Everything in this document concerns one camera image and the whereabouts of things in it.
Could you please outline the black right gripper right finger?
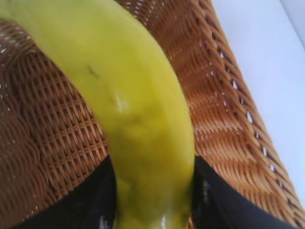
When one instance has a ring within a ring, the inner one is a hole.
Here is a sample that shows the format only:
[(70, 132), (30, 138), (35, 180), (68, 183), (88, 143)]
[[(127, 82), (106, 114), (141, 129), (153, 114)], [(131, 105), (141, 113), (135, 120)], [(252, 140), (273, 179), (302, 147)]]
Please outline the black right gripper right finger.
[(200, 156), (195, 157), (192, 220), (196, 229), (295, 229), (232, 188)]

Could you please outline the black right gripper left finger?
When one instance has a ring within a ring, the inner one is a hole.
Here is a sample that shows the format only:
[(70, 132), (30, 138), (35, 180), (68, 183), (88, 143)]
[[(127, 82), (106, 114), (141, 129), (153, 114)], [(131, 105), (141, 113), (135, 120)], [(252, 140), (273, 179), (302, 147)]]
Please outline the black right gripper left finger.
[(112, 229), (116, 184), (111, 159), (101, 164), (62, 200), (12, 229)]

